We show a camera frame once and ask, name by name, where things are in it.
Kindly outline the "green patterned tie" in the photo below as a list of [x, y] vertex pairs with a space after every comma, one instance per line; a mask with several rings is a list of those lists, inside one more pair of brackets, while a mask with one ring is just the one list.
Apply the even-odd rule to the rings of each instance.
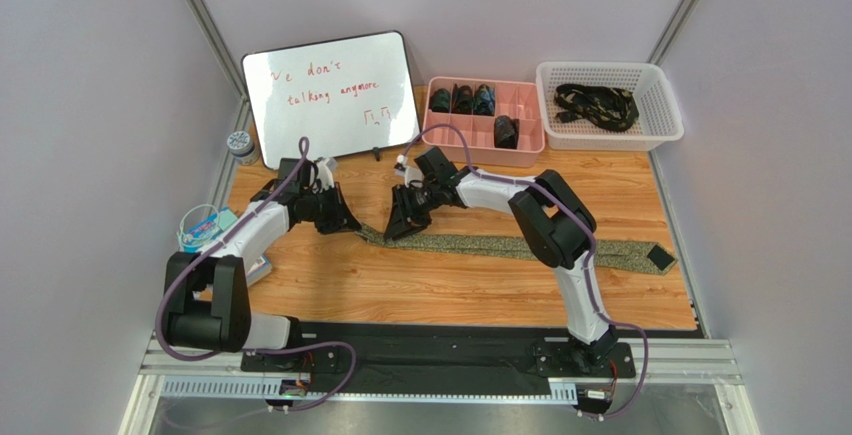
[[[356, 231], [356, 234], [369, 244], [392, 249], [519, 260], [536, 259], [523, 237], [418, 233], [393, 241], [385, 240], [381, 232], [366, 224]], [[663, 276], [677, 265], [678, 259], [656, 242], [598, 240], [594, 262], [598, 267]]]

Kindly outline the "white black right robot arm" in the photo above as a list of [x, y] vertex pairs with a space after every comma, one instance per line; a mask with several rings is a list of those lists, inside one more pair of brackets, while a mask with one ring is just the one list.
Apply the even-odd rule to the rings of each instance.
[[617, 338], [595, 274], [596, 221], [559, 173], [509, 177], [459, 168], [437, 146], [414, 159], [399, 156], [396, 169], [405, 181], [392, 189], [385, 239], [426, 229], [443, 206], [511, 214], [533, 256], [554, 271], [576, 357], [593, 364], [611, 352]]

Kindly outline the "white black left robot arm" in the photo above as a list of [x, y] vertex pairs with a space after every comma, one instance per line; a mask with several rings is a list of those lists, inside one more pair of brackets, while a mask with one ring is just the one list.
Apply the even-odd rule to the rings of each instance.
[[164, 350], [196, 361], [222, 352], [290, 354], [302, 345], [296, 318], [252, 310], [248, 272], [297, 224], [311, 223], [322, 235], [360, 230], [333, 178], [335, 168], [332, 158], [282, 159], [277, 178], [233, 225], [198, 251], [169, 258], [156, 322]]

